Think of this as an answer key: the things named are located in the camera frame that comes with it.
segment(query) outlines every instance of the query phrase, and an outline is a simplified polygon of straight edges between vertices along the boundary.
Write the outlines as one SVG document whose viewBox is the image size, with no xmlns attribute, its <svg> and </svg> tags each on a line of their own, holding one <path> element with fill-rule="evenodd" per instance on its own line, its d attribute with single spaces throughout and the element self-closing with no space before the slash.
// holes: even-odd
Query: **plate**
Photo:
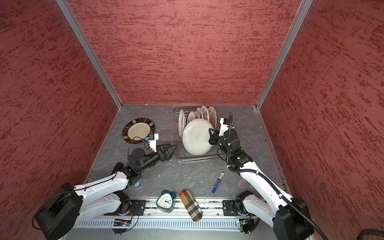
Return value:
<svg viewBox="0 0 384 240">
<path fill-rule="evenodd" d="M 212 125 L 204 119 L 196 119 L 186 126 L 183 132 L 184 148 L 192 155 L 203 155 L 207 153 L 212 145 L 209 144 L 208 129 Z"/>
<path fill-rule="evenodd" d="M 145 138 L 148 134 L 155 132 L 155 125 L 147 118 L 137 118 L 125 125 L 122 137 L 128 143 L 138 144 L 142 142 L 139 138 Z"/>
<path fill-rule="evenodd" d="M 200 118 L 200 114 L 199 114 L 199 112 L 198 112 L 197 110 L 195 110 L 195 118 L 196 118 L 196 119 L 199 119 L 199 118 Z"/>
<path fill-rule="evenodd" d="M 212 105 L 208 108 L 209 122 L 212 124 L 213 128 L 216 128 L 216 109 Z"/>
<path fill-rule="evenodd" d="M 199 118 L 203 118 L 203 113 L 201 112 L 201 107 L 196 108 L 196 110 L 199 113 Z"/>
<path fill-rule="evenodd" d="M 192 122 L 193 120 L 195 120 L 196 117 L 195 117 L 195 112 L 194 111 L 190 111 L 189 114 L 188 114 L 188 117 L 187 117 L 187 125 Z"/>
<path fill-rule="evenodd" d="M 201 112 L 203 114 L 203 119 L 209 121 L 208 108 L 206 106 L 201 106 Z"/>
<path fill-rule="evenodd" d="M 180 109 L 180 112 L 179 112 L 179 122 L 178 122 L 178 125 L 177 125 L 177 128 L 178 128 L 177 132 L 179 133 L 179 137 L 181 137 L 183 135 L 184 124 L 185 124 L 184 110 Z"/>
</svg>

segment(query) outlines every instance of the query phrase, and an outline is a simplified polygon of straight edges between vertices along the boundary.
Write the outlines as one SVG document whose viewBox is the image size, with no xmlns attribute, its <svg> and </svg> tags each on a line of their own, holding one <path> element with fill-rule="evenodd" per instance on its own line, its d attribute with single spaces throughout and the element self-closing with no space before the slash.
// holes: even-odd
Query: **textured wallpaper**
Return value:
<svg viewBox="0 0 384 240">
<path fill-rule="evenodd" d="M 68 0 L 125 104 L 255 104 L 301 0 Z"/>
<path fill-rule="evenodd" d="M 0 19 L 0 239 L 44 239 L 33 214 L 83 183 L 117 107 L 54 0 L 0 1 Z"/>
<path fill-rule="evenodd" d="M 383 16 L 380 1 L 315 0 L 262 106 L 290 189 L 329 239 L 384 230 Z"/>
</svg>

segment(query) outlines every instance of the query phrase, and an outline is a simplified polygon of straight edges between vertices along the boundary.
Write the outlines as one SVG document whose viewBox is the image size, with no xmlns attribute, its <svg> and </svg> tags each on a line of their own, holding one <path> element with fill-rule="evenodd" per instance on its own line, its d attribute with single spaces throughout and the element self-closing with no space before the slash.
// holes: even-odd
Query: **clock face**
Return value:
<svg viewBox="0 0 384 240">
<path fill-rule="evenodd" d="M 159 197 L 156 204 L 163 209 L 170 209 L 173 205 L 173 198 L 169 193 L 164 193 Z"/>
</svg>

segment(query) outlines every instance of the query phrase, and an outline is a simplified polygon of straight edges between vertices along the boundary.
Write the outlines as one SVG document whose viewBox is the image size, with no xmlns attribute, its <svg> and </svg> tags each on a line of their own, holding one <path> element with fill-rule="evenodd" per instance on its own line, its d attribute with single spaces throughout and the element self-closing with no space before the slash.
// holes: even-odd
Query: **white plate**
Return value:
<svg viewBox="0 0 384 240">
<path fill-rule="evenodd" d="M 201 112 L 203 114 L 203 119 L 209 121 L 208 108 L 206 106 L 201 106 Z"/>
<path fill-rule="evenodd" d="M 209 116 L 209 122 L 213 126 L 213 128 L 216 128 L 216 109 L 212 105 L 208 108 L 208 116 Z"/>
<path fill-rule="evenodd" d="M 212 147 L 208 142 L 210 128 L 213 128 L 212 125 L 204 119 L 190 122 L 183 132 L 184 148 L 192 155 L 199 156 L 207 153 Z"/>
<path fill-rule="evenodd" d="M 203 113 L 201 112 L 201 107 L 196 108 L 199 113 L 199 118 L 203 118 Z"/>
<path fill-rule="evenodd" d="M 188 125 L 190 122 L 192 122 L 195 119 L 196 119 L 195 112 L 194 111 L 190 111 L 189 114 L 188 114 L 188 117 L 187 117 L 187 124 L 186 125 Z"/>
<path fill-rule="evenodd" d="M 199 119 L 199 118 L 200 118 L 200 114 L 199 114 L 199 112 L 198 112 L 197 110 L 195 110 L 195 118 L 196 118 L 196 119 Z"/>
<path fill-rule="evenodd" d="M 181 137 L 183 135 L 184 124 L 185 124 L 184 110 L 180 109 L 180 112 L 179 112 L 179 122 L 178 122 L 178 131 L 177 131 L 179 133 L 179 137 Z"/>
</svg>

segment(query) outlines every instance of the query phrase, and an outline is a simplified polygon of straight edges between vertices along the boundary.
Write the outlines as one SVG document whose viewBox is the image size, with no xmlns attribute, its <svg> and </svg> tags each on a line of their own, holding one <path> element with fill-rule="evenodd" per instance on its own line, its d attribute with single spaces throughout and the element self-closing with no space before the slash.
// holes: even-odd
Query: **plaid case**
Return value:
<svg viewBox="0 0 384 240">
<path fill-rule="evenodd" d="M 180 198 L 192 220 L 198 222 L 203 217 L 203 212 L 191 192 L 188 189 L 184 189 L 180 193 Z"/>
</svg>

